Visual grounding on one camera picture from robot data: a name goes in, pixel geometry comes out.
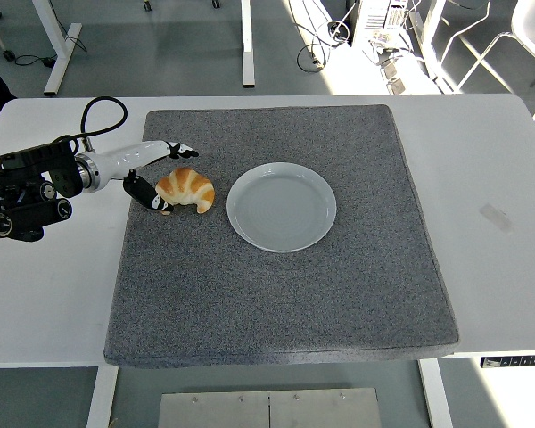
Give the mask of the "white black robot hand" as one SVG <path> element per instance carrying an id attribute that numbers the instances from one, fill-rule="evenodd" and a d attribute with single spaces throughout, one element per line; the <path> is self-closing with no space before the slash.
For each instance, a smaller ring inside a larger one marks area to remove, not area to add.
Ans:
<path id="1" fill-rule="evenodd" d="M 192 147 L 164 140 L 146 141 L 107 153 L 83 152 L 76 156 L 84 191 L 103 189 L 111 180 L 121 180 L 123 189 L 148 210 L 171 212 L 153 185 L 136 174 L 136 170 L 162 160 L 198 157 Z"/>

